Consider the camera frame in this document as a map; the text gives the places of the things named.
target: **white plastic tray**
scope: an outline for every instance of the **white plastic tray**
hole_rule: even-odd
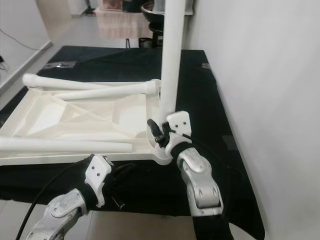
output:
[[[99,82],[110,86],[138,82]],[[0,136],[79,141],[131,143],[131,153],[93,152],[111,161],[155,160],[154,137],[147,120],[157,121],[158,95],[135,94],[118,98],[95,98],[63,101],[48,88],[32,88],[0,129]],[[1,152],[1,165],[72,163],[87,157],[77,152]]]

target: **white vertical pole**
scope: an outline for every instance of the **white vertical pole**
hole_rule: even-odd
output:
[[[185,22],[186,0],[166,0],[161,70],[159,123],[166,122],[176,111],[181,48]]]

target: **floor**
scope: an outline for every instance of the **floor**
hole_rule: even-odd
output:
[[[82,16],[68,21],[52,23],[48,34],[53,46],[48,49],[28,70],[37,73],[43,65],[64,45],[124,48],[124,39],[102,39],[95,17]],[[138,41],[132,39],[131,47]],[[23,87],[18,79],[2,96],[0,109]],[[0,239],[15,239],[24,215],[30,204],[0,200]],[[23,237],[41,218],[45,206],[37,205],[26,225]],[[236,240],[253,240],[240,228],[230,224]],[[195,240],[191,217],[161,216],[125,212],[90,212],[81,217],[67,233],[66,240]]]

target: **black tablecloth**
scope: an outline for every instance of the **black tablecloth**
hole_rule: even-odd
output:
[[[42,69],[39,76],[80,82],[143,82],[161,78],[161,49],[100,48],[64,46],[49,61],[76,61],[73,68]],[[257,202],[239,152],[224,141],[232,132],[221,103],[216,80],[207,67],[208,60],[202,50],[183,50],[177,92],[177,111],[190,114],[192,137],[201,141],[220,157],[224,166],[205,148],[198,150],[212,164],[212,176],[221,190],[227,212],[223,219],[194,220],[198,239],[230,239],[228,221],[241,227],[254,238],[262,240],[265,231]],[[4,122],[22,99],[22,89],[0,112]],[[136,167],[112,189],[106,192],[107,204],[103,211],[119,211],[114,199],[122,201],[125,212],[172,216],[190,215],[186,186],[176,163],[160,166],[152,160],[118,161],[116,166],[134,163]],[[32,202],[44,184],[68,164],[15,165],[0,167],[0,198]],[[59,178],[42,196],[47,204],[57,195],[79,187],[84,180],[84,166],[76,166]],[[208,236],[203,228],[217,234]]]

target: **white pvc pipe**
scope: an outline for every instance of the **white pvc pipe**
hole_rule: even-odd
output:
[[[107,85],[99,85],[88,82],[69,81],[57,78],[43,77],[30,73],[26,73],[23,75],[22,82],[25,86],[30,88],[47,87],[69,90],[91,90],[110,87]]]
[[[176,111],[186,0],[165,1],[159,123]]]
[[[131,143],[118,142],[48,140],[0,136],[1,151],[132,153],[133,145]]]
[[[124,86],[113,86],[108,88],[73,91],[67,93],[58,93],[54,96],[62,100],[92,99],[117,97],[131,94],[157,94],[160,90],[160,80],[152,79],[143,83],[130,84]]]

